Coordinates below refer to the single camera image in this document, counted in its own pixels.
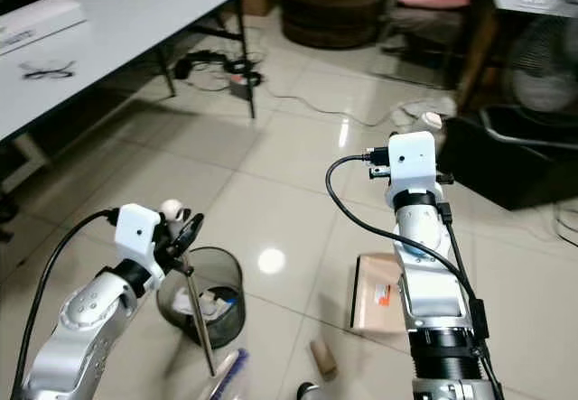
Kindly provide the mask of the white crumpled cloth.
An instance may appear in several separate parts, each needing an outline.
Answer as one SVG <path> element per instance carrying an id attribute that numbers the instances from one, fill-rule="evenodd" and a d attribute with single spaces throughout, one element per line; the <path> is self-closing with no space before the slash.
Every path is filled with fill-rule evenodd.
<path id="1" fill-rule="evenodd" d="M 402 133 L 426 131 L 434 135 L 445 128 L 446 120 L 457 115 L 458 104 L 451 98 L 423 98 L 396 104 L 389 122 Z"/>

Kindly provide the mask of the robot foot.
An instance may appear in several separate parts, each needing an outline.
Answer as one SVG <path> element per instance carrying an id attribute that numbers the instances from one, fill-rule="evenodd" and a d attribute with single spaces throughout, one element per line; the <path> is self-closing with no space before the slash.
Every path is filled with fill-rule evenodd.
<path id="1" fill-rule="evenodd" d="M 331 400 L 321 385 L 304 382 L 294 392 L 294 400 Z"/>

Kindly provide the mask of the black eyeglasses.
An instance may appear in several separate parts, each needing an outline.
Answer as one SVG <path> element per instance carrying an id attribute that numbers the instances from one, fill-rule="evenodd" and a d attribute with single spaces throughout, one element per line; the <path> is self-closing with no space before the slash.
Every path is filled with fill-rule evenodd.
<path id="1" fill-rule="evenodd" d="M 18 64 L 22 79 L 68 79 L 74 77 L 74 60 L 28 61 Z"/>

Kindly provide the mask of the white paper trash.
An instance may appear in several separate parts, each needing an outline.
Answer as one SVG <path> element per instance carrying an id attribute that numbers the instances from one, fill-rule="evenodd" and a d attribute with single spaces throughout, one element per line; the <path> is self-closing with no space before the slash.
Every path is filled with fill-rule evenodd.
<path id="1" fill-rule="evenodd" d="M 190 301 L 190 309 L 199 311 L 203 321 L 217 321 L 226 316 L 239 303 L 239 295 L 234 289 L 216 287 L 203 290 L 197 300 Z"/>

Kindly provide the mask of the black storage box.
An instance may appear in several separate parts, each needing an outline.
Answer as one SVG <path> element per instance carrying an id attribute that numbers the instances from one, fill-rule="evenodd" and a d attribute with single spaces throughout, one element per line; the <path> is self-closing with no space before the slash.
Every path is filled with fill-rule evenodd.
<path id="1" fill-rule="evenodd" d="M 578 200 L 578 116 L 486 106 L 447 119 L 444 134 L 438 169 L 503 209 Z"/>

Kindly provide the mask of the long white box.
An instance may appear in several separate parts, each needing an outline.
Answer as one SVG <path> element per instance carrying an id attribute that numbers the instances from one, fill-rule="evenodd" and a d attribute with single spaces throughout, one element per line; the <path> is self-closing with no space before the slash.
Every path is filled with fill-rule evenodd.
<path id="1" fill-rule="evenodd" d="M 0 56 L 44 40 L 88 17 L 79 1 L 40 0 L 0 17 Z"/>

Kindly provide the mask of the white table with black legs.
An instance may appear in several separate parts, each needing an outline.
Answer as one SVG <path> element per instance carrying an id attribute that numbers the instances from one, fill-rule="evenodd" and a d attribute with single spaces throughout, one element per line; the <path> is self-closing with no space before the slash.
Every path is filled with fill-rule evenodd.
<path id="1" fill-rule="evenodd" d="M 86 22 L 0 56 L 0 139 L 28 131 L 67 99 L 234 0 L 74 0 Z M 22 79 L 18 64 L 74 60 L 74 77 Z"/>

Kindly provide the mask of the broom with thin handle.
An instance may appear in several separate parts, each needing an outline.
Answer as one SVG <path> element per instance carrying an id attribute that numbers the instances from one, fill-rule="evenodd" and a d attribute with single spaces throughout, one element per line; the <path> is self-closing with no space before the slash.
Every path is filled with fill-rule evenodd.
<path id="1" fill-rule="evenodd" d="M 198 400 L 243 400 L 249 354 L 244 348 L 228 350 L 247 321 L 242 267 L 226 248 L 194 246 L 201 214 L 191 214 L 178 200 L 163 201 L 161 213 L 172 235 L 163 255 L 176 267 L 162 280 L 158 310 L 205 355 L 210 378 Z"/>

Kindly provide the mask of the dark translucent trash bin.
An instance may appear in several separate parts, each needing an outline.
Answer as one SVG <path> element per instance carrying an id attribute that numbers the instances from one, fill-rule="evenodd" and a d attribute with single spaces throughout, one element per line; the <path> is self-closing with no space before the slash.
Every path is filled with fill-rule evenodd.
<path id="1" fill-rule="evenodd" d="M 190 301 L 197 300 L 203 290 L 216 287 L 234 289 L 239 295 L 239 303 L 217 321 L 205 322 L 205 331 L 214 349 L 226 347 L 239 337 L 247 321 L 247 305 L 243 289 L 244 275 L 242 266 L 228 250 L 222 247 L 197 247 L 187 251 L 185 260 L 193 267 L 189 288 L 186 276 L 170 273 L 162 281 L 156 292 L 158 312 L 166 321 L 178 330 L 184 331 L 191 342 L 199 345 L 197 313 L 190 309 Z"/>

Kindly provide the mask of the power strip with black plugs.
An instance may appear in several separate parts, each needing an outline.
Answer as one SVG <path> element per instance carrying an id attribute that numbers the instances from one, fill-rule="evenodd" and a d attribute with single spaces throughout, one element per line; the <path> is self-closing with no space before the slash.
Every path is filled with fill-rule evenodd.
<path id="1" fill-rule="evenodd" d="M 223 51 L 196 50 L 178 58 L 171 74 L 174 79 L 203 93 L 228 90 L 240 98 L 249 98 L 249 90 L 264 81 L 264 75 L 256 66 L 256 61 L 244 56 L 231 58 Z"/>

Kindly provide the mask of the black floor fan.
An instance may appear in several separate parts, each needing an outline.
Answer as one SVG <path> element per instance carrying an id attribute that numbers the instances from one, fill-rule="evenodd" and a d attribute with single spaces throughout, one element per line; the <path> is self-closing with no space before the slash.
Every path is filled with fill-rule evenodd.
<path id="1" fill-rule="evenodd" d="M 528 110 L 578 116 L 578 19 L 531 22 L 509 49 L 505 90 Z"/>

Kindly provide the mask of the brown cardboard tube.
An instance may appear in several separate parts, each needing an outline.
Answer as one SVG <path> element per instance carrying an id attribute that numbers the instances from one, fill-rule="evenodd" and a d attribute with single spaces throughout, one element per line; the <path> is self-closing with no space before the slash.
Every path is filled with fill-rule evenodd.
<path id="1" fill-rule="evenodd" d="M 340 369 L 329 343 L 324 339 L 311 340 L 309 350 L 321 379 L 325 382 L 333 382 L 339 375 Z"/>

